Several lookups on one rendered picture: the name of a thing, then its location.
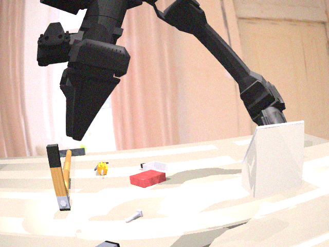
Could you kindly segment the red rectangular block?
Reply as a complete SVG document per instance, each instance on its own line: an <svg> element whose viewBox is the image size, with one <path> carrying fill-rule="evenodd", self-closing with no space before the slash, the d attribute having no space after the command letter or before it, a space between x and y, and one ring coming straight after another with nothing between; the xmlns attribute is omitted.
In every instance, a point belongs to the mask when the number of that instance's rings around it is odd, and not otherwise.
<svg viewBox="0 0 329 247"><path fill-rule="evenodd" d="M163 181L166 181L166 173L152 169L130 176L131 184L142 188L150 187Z"/></svg>

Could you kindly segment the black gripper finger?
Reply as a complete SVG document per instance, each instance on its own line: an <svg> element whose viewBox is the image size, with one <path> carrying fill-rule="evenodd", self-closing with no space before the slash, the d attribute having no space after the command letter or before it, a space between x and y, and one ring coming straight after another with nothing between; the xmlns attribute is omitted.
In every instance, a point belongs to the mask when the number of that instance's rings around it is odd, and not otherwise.
<svg viewBox="0 0 329 247"><path fill-rule="evenodd" d="M72 110L74 99L74 88L60 84L60 89L66 98L66 136L72 137Z"/></svg>
<svg viewBox="0 0 329 247"><path fill-rule="evenodd" d="M80 142L121 79L74 68L66 74L74 88L72 139Z"/></svg>

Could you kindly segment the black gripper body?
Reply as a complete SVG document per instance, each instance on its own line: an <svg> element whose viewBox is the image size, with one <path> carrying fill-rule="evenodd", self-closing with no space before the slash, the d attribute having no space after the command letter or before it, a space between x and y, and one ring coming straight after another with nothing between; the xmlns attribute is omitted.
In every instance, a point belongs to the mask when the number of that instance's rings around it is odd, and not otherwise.
<svg viewBox="0 0 329 247"><path fill-rule="evenodd" d="M119 21L110 17L85 17L81 24L81 28L85 30L82 41L74 46L60 84L72 86L66 72L73 65L74 69L111 77L115 75L120 78L126 75L131 56L125 47L116 45L123 33L121 26Z"/></svg>

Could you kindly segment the long orange l-shaped rod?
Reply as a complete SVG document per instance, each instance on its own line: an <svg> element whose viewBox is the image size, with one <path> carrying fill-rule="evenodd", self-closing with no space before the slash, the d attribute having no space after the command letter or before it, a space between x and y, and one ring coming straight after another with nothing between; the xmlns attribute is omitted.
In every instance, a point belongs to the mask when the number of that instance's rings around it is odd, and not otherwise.
<svg viewBox="0 0 329 247"><path fill-rule="evenodd" d="M95 247L120 247L119 243L111 242L111 241L105 241L100 243L99 245Z"/></svg>

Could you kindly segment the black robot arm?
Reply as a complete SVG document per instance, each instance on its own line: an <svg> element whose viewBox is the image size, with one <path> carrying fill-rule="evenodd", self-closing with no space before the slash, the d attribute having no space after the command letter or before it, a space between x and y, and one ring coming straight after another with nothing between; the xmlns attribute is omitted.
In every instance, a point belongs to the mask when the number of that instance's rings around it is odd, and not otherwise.
<svg viewBox="0 0 329 247"><path fill-rule="evenodd" d="M196 0L176 0L163 12L155 5L158 0L40 0L40 3L59 10L78 14L86 10L84 16L106 16L122 25L128 9L146 2L154 7L158 18L179 31L193 34L229 72L239 85L240 98L252 121L258 126L286 123L283 110L285 103L276 87L258 73L251 71L233 49L208 24L205 12ZM84 19L83 18L83 19ZM82 41L85 30L64 32L61 22L50 23L38 39L37 62L48 66L68 62L76 44Z"/></svg>

